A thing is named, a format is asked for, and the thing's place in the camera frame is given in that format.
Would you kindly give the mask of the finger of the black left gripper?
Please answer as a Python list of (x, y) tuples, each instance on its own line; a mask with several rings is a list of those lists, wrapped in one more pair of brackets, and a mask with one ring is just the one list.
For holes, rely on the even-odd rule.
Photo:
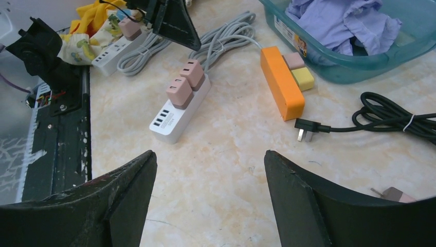
[(149, 1), (146, 20), (155, 34), (193, 51), (201, 48), (200, 38), (184, 1)]

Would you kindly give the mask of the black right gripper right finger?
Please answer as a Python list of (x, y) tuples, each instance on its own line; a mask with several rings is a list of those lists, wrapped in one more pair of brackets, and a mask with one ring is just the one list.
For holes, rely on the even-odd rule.
[(272, 150), (264, 166), (282, 246), (435, 246), (435, 198), (365, 195)]

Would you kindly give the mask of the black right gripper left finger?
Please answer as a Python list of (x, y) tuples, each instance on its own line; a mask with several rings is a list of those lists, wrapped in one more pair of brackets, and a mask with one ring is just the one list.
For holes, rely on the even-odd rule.
[(1, 206), (1, 246), (139, 246), (157, 174), (149, 150), (40, 201)]

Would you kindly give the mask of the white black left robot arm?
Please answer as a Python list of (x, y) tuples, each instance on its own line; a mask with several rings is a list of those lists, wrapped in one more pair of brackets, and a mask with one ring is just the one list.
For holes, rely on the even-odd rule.
[[(188, 14), (184, 1), (127, 1), (127, 8), (138, 10), (141, 20), (154, 34), (198, 51), (200, 38)], [(40, 77), (52, 91), (50, 115), (63, 115), (82, 107), (83, 82), (71, 65), (58, 54), (62, 41), (40, 18), (31, 17), (28, 30), (18, 30), (11, 41), (3, 40), (6, 50), (22, 60), (26, 71)]]

